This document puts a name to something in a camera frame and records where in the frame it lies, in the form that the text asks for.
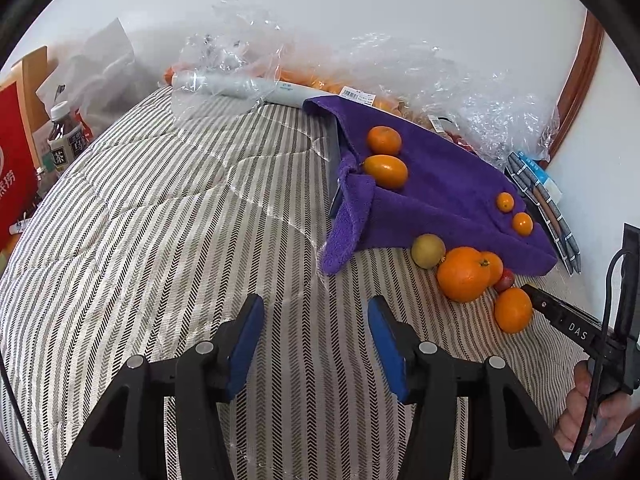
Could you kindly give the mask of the large round orange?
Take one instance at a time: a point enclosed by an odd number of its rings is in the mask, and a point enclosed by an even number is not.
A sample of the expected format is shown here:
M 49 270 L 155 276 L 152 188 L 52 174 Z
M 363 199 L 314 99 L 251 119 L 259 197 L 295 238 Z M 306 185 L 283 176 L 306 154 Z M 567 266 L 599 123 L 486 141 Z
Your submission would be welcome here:
M 494 318 L 500 330 L 516 334 L 525 330 L 534 313 L 532 300 L 523 289 L 512 287 L 502 292 L 494 303 Z

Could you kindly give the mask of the medium orange mandarin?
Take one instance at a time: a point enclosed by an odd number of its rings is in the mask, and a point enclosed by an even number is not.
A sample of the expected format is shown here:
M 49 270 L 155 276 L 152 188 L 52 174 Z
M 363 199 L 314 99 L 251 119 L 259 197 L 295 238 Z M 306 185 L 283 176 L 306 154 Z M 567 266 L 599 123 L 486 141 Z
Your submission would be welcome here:
M 488 287 L 492 287 L 502 278 L 504 270 L 502 260 L 494 252 L 481 252 L 480 254 L 487 263 L 487 269 L 489 270 Z

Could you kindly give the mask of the small round orange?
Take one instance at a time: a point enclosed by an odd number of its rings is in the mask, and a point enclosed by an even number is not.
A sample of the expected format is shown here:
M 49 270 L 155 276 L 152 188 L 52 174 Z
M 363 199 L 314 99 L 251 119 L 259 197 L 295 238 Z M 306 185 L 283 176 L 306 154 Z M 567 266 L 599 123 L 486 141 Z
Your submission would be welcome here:
M 519 236 L 528 237 L 533 232 L 534 222 L 529 214 L 521 211 L 514 214 L 514 216 L 512 217 L 511 226 Z

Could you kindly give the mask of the orange with stem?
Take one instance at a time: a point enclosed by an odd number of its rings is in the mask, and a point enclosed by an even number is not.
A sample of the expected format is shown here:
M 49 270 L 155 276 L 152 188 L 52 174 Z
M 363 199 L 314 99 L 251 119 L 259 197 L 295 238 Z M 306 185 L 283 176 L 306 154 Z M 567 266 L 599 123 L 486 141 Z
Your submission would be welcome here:
M 489 262 L 472 247 L 457 247 L 446 253 L 436 278 L 448 299 L 465 304 L 482 296 L 489 286 Z

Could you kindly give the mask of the small kumquat orange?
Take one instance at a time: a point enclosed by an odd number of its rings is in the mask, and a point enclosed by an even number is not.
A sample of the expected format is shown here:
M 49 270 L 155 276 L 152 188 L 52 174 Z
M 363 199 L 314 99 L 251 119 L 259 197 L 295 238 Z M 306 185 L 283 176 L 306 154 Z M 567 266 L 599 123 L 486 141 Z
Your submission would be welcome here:
M 504 214 L 508 214 L 514 209 L 514 197 L 508 192 L 501 192 L 496 197 L 496 206 Z

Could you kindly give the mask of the green yellow round fruit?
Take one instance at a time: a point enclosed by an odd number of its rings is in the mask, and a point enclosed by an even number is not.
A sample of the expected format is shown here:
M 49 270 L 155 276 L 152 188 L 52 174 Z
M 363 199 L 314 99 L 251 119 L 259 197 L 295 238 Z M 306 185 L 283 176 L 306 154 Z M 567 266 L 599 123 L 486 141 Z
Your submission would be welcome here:
M 422 234 L 413 241 L 410 256 L 419 268 L 430 270 L 444 261 L 446 246 L 438 236 Z

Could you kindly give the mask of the oval orange fruit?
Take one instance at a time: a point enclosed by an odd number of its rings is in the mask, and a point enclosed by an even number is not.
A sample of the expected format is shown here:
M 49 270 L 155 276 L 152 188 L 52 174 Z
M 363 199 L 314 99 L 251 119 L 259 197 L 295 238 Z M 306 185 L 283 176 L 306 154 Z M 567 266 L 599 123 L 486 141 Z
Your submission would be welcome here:
M 381 188 L 399 190 L 409 177 L 405 163 L 392 155 L 372 155 L 362 163 L 362 170 Z

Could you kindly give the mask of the mandarin orange with spots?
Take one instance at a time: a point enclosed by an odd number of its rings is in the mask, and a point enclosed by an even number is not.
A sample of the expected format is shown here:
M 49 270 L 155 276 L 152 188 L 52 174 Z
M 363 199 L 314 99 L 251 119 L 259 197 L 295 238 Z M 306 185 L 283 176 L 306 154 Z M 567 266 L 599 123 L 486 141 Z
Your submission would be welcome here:
M 397 156 L 402 147 L 399 132 L 387 126 L 371 128 L 366 141 L 368 149 L 375 155 Z

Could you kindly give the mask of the blue white tissue pack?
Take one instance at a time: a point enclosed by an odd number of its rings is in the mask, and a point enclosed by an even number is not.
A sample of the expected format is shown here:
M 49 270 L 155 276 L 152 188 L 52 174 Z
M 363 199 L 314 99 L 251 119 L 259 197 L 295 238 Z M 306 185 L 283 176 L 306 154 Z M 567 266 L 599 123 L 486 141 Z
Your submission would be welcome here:
M 552 177 L 550 177 L 542 168 L 539 166 L 533 159 L 529 158 L 522 151 L 517 151 L 516 156 L 521 162 L 524 162 L 526 167 L 533 173 L 537 180 L 540 181 L 541 185 L 546 189 L 549 193 L 552 200 L 555 203 L 559 203 L 562 200 L 562 192 L 559 187 L 553 181 Z

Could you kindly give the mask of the blue checked folded cloth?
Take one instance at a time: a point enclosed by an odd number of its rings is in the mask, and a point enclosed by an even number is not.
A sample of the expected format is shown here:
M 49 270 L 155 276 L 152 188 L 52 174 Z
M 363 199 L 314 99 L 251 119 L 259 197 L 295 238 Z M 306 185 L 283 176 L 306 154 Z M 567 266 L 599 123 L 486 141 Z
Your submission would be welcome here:
M 511 152 L 506 160 L 506 175 L 539 212 L 552 243 L 567 273 L 582 273 L 582 255 L 559 204 L 555 203 L 533 173 Z

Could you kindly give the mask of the striped quilted bedspread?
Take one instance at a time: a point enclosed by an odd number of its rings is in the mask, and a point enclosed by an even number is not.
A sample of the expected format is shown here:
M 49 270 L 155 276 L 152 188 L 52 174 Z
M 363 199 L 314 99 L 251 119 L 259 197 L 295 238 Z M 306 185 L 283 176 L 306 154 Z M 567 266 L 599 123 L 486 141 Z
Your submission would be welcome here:
M 453 304 L 402 249 L 318 260 L 330 222 L 329 126 L 291 107 L 178 128 L 160 89 L 56 182 L 1 278 L 1 431 L 54 478 L 125 360 L 178 356 L 254 292 L 266 318 L 246 387 L 220 410 L 239 479 L 391 479 L 412 411 L 390 393 L 369 298 L 452 356 L 502 356 L 554 424 L 582 352 L 542 316 L 498 329 L 494 298 Z

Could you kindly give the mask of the clear bag of nuts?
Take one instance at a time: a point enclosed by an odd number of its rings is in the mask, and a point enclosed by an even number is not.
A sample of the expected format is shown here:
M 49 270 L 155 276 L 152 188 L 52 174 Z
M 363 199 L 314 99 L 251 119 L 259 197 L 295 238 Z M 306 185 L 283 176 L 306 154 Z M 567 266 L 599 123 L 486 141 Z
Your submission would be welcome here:
M 448 120 L 452 126 L 445 130 L 446 138 L 474 155 L 486 155 L 483 141 L 474 136 L 471 121 L 463 116 L 480 76 L 441 56 L 438 47 L 368 32 L 350 40 L 341 50 L 341 60 L 348 80 L 373 93 L 386 110 L 423 127 L 433 125 L 433 119 Z

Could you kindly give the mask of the purple towel over tray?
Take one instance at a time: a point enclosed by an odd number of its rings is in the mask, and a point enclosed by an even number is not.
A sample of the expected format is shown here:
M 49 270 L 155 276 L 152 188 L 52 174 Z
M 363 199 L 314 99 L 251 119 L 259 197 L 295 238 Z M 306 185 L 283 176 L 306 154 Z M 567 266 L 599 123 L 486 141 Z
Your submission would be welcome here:
M 544 229 L 534 226 L 521 236 L 510 214 L 498 209 L 498 194 L 516 188 L 484 160 L 412 122 L 340 96 L 309 99 L 304 110 L 335 118 L 341 153 L 335 179 L 342 202 L 320 259 L 323 273 L 337 273 L 360 250 L 408 248 L 422 234 L 438 236 L 447 248 L 493 252 L 517 274 L 541 276 L 555 266 Z M 400 134 L 408 180 L 398 191 L 381 188 L 362 171 L 370 154 L 367 134 L 376 126 Z

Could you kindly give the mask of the small white tube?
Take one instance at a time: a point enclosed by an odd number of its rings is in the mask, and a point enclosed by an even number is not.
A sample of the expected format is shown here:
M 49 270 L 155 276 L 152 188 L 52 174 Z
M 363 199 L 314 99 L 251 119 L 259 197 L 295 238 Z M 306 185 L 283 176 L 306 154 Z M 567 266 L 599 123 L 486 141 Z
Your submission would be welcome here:
M 23 233 L 29 224 L 29 219 L 18 220 L 9 227 L 11 235 L 17 235 Z

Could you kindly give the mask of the red paper shopping bag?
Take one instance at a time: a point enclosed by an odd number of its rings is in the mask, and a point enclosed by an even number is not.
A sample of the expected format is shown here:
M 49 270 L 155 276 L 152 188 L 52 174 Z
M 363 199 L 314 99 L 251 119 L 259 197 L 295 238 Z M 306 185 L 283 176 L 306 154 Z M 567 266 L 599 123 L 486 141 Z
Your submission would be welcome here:
M 10 226 L 32 206 L 37 192 L 36 170 L 22 122 L 16 84 L 1 90 L 0 142 L 0 244 L 5 248 L 11 237 Z

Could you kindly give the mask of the plastic drink bottle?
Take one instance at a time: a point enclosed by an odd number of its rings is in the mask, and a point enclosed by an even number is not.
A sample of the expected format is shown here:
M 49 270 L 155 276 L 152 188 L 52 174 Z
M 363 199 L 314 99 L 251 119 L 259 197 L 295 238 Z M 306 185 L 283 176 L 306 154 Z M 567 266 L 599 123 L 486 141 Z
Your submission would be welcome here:
M 57 172 L 63 172 L 85 151 L 89 144 L 85 127 L 67 101 L 51 108 L 52 129 L 48 144 Z

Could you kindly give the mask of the clear bag of oranges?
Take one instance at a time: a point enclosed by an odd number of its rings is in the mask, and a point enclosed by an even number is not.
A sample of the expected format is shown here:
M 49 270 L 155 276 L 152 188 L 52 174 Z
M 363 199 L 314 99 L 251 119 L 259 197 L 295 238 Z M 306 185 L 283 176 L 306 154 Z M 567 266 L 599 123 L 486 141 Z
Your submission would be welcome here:
M 324 49 L 287 44 L 281 53 L 280 79 L 290 84 L 324 91 L 338 96 L 345 87 L 373 94 L 367 98 L 371 106 L 394 115 L 400 115 L 401 104 L 376 82 L 367 82 L 358 76 L 352 66 L 337 61 Z

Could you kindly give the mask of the white plastic bag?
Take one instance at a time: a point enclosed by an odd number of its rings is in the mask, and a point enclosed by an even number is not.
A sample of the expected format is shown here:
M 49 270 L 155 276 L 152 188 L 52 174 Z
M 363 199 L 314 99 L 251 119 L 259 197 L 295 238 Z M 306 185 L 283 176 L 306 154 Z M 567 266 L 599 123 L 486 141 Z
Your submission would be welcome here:
M 122 23 L 114 20 L 58 64 L 36 95 L 47 112 L 66 101 L 99 136 L 155 90 L 154 76 L 137 60 Z

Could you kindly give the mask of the white rolled paper tube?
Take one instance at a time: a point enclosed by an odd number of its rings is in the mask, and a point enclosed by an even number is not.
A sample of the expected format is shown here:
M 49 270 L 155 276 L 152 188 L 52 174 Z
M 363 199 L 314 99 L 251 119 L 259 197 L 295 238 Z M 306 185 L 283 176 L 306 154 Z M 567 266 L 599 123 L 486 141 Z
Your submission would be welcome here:
M 228 96 L 244 103 L 268 102 L 295 108 L 302 108 L 309 99 L 331 96 L 330 92 L 292 82 L 214 72 L 199 73 L 196 70 L 174 73 L 171 85 L 187 96 Z

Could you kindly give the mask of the wooden side table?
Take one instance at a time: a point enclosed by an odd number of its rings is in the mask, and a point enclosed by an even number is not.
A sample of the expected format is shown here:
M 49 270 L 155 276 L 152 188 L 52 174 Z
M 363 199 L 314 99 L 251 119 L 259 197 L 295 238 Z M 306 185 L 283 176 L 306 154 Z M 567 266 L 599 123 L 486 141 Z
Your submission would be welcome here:
M 38 88 L 48 76 L 48 48 L 42 46 L 18 60 L 1 79 L 1 89 L 16 84 L 23 124 L 29 131 L 37 130 L 48 120 L 46 109 L 37 96 Z

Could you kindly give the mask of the crumpled clear plastic bag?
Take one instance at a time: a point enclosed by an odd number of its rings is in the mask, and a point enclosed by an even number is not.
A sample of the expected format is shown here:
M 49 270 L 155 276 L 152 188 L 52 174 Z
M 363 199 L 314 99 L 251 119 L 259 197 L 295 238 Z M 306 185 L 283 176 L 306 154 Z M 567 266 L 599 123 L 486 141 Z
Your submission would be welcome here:
M 280 81 L 285 46 L 285 33 L 268 11 L 236 0 L 221 1 L 213 5 L 205 29 L 186 38 L 172 74 L 196 70 Z M 217 100 L 227 103 L 231 116 L 262 104 L 244 103 L 228 96 L 187 96 L 171 86 L 171 110 L 178 124 L 216 117 Z

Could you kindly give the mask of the brown wooden door frame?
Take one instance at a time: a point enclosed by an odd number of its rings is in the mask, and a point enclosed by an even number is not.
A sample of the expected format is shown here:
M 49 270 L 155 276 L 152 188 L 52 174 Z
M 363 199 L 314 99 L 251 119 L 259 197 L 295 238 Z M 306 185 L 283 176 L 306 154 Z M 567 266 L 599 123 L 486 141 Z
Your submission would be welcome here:
M 558 99 L 560 122 L 549 148 L 550 159 L 558 154 L 582 109 L 600 61 L 603 39 L 603 26 L 587 10 L 574 62 Z

